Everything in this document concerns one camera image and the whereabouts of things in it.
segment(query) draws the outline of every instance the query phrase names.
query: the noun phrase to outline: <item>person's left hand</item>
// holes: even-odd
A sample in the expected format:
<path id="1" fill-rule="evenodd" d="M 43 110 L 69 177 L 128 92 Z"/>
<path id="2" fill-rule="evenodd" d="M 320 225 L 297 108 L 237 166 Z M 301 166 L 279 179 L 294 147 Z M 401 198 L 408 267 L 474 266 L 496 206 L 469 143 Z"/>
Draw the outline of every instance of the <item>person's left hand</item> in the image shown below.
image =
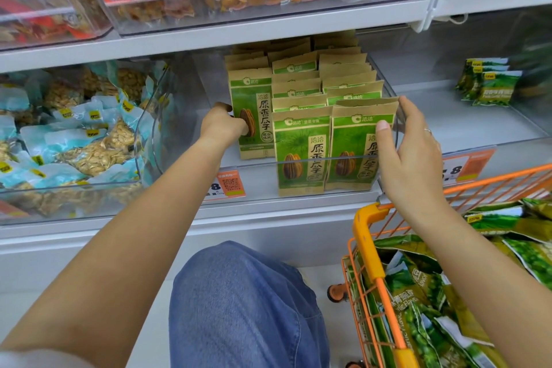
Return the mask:
<path id="1" fill-rule="evenodd" d="M 226 150 L 240 135 L 246 135 L 247 124 L 228 115 L 231 110 L 230 105 L 217 102 L 203 118 L 200 139 L 213 141 Z"/>

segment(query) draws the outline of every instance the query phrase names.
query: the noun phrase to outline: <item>cart wheel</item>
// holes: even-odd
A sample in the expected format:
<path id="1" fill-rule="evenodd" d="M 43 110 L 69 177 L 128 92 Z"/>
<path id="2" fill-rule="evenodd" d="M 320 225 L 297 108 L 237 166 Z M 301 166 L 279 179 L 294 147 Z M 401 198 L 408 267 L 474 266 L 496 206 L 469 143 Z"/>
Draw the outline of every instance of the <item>cart wheel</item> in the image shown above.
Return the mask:
<path id="1" fill-rule="evenodd" d="M 345 365 L 345 368 L 366 368 L 366 365 L 364 362 L 358 361 L 358 362 L 349 362 L 347 365 Z"/>
<path id="2" fill-rule="evenodd" d="M 346 300 L 347 297 L 347 286 L 344 283 L 337 283 L 330 285 L 327 291 L 328 299 L 331 302 L 338 303 L 343 300 Z"/>

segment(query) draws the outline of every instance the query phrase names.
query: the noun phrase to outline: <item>leg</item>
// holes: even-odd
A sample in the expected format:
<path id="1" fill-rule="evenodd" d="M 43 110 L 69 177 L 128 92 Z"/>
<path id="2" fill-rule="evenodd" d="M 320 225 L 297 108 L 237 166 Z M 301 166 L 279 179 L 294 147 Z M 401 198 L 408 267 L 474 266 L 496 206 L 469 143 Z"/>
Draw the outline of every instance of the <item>leg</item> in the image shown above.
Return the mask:
<path id="1" fill-rule="evenodd" d="M 176 276 L 169 337 L 172 368 L 329 366 L 299 271 L 232 241 L 196 253 Z"/>

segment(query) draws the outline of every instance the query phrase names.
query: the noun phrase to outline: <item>white sleeve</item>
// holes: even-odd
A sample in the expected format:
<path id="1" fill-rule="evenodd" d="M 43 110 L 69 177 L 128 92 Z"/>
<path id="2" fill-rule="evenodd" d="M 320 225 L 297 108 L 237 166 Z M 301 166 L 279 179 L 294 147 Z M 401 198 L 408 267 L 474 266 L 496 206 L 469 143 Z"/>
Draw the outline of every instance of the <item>white sleeve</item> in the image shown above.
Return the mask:
<path id="1" fill-rule="evenodd" d="M 94 368 L 81 358 L 50 349 L 0 352 L 0 368 Z"/>

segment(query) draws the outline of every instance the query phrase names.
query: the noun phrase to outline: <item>person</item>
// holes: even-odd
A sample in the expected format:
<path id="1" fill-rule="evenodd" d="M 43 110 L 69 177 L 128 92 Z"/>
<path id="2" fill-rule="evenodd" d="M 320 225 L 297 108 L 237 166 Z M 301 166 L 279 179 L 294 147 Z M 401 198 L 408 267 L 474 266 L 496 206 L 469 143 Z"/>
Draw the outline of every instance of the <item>person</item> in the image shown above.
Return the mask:
<path id="1" fill-rule="evenodd" d="M 439 143 L 405 97 L 398 151 L 377 123 L 381 178 L 398 211 L 510 367 L 552 361 L 552 292 L 502 255 L 446 202 Z M 2 368 L 122 368 L 225 149 L 247 132 L 216 104 L 199 140 L 115 216 L 46 288 L 0 346 Z M 328 367 L 316 297 L 297 269 L 236 243 L 195 254 L 174 281 L 173 367 Z"/>

